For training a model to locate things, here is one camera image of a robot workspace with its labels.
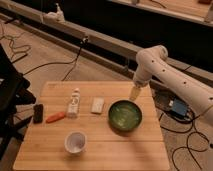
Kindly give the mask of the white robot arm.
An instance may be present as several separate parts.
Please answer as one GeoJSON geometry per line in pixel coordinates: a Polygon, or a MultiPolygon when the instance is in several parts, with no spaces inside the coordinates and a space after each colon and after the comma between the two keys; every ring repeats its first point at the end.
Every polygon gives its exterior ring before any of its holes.
{"type": "Polygon", "coordinates": [[[168,65],[165,62],[167,57],[168,51],[162,45],[139,50],[136,54],[138,66],[133,76],[134,84],[144,87],[155,76],[195,113],[213,117],[213,88],[168,65]]]}

